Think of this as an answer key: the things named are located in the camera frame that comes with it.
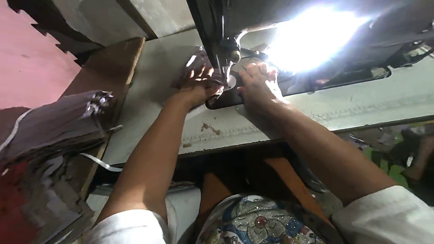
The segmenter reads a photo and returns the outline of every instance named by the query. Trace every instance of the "wooden board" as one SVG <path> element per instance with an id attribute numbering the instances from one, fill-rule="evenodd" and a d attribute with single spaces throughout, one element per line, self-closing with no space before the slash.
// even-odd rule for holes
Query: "wooden board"
<path id="1" fill-rule="evenodd" d="M 144 38 L 134 38 L 94 53 L 62 96 L 91 90 L 112 92 L 116 98 L 115 112 L 112 118 L 112 125 L 114 126 L 144 44 Z M 88 153 L 102 158 L 105 148 L 106 144 L 103 144 L 100 148 L 94 148 Z M 70 172 L 75 181 L 75 190 L 80 192 L 82 198 L 85 198 L 98 164 L 80 155 L 70 160 L 75 165 L 74 170 Z"/>

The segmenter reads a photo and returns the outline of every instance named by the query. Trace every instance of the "hand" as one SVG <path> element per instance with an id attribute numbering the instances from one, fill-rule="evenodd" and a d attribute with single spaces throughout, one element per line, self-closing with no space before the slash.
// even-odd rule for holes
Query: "hand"
<path id="1" fill-rule="evenodd" d="M 223 86 L 211 80 L 214 69 L 202 67 L 200 70 L 192 70 L 186 76 L 187 81 L 170 99 L 187 106 L 191 109 L 204 103 L 212 95 L 221 94 Z"/>
<path id="2" fill-rule="evenodd" d="M 289 104 L 277 85 L 277 70 L 266 63 L 251 63 L 247 71 L 239 72 L 244 86 L 238 87 L 243 96 L 244 105 L 260 114 L 267 114 L 271 106 Z"/>

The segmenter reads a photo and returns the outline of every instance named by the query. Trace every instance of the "bright light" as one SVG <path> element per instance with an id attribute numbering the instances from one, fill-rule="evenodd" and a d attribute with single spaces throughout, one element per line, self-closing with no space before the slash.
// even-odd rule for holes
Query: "bright light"
<path id="1" fill-rule="evenodd" d="M 339 51 L 368 18 L 330 7 L 314 7 L 280 23 L 267 54 L 280 69 L 306 71 L 318 67 Z"/>

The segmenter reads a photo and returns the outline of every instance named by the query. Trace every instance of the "fabric stack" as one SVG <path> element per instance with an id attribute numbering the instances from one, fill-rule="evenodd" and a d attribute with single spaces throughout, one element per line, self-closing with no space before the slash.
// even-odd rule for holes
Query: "fabric stack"
<path id="1" fill-rule="evenodd" d="M 0 111 L 8 115 L 0 122 L 0 234 L 6 243 L 62 243 L 90 228 L 93 212 L 70 185 L 65 159 L 107 140 L 114 103 L 109 93 L 90 91 L 36 109 Z M 23 226 L 36 236 L 23 238 Z"/>

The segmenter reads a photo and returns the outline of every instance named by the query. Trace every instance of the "white shirt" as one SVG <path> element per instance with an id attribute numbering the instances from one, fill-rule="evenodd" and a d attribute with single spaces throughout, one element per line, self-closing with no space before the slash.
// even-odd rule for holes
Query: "white shirt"
<path id="1" fill-rule="evenodd" d="M 362 197 L 336 212 L 333 223 L 350 244 L 432 244 L 434 210 L 401 186 Z M 163 219 L 148 210 L 129 210 L 97 224 L 86 244 L 168 242 Z"/>

